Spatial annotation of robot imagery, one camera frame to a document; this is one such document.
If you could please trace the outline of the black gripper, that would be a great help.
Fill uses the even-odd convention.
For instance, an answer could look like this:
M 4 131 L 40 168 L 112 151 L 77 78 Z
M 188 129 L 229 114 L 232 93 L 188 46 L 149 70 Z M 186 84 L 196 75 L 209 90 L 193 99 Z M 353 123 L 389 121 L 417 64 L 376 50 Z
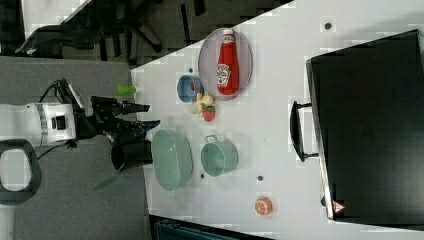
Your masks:
M 92 114 L 78 103 L 74 105 L 76 136 L 78 139 L 90 139 L 97 135 L 106 136 L 112 144 L 119 142 L 119 134 L 141 136 L 160 125 L 154 121 L 122 121 L 117 115 L 148 112 L 149 105 L 126 103 L 121 104 L 115 98 L 92 96 L 90 98 Z

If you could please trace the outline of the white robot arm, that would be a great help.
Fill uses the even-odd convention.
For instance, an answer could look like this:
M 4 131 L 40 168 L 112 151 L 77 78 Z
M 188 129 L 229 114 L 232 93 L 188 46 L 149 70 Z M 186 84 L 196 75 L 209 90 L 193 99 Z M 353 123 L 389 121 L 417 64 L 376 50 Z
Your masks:
M 1 140 L 24 139 L 34 147 L 41 147 L 103 135 L 114 145 L 127 144 L 143 140 L 160 121 L 129 121 L 120 115 L 148 112 L 149 108 L 149 105 L 97 96 L 91 98 L 89 111 L 76 101 L 2 104 Z

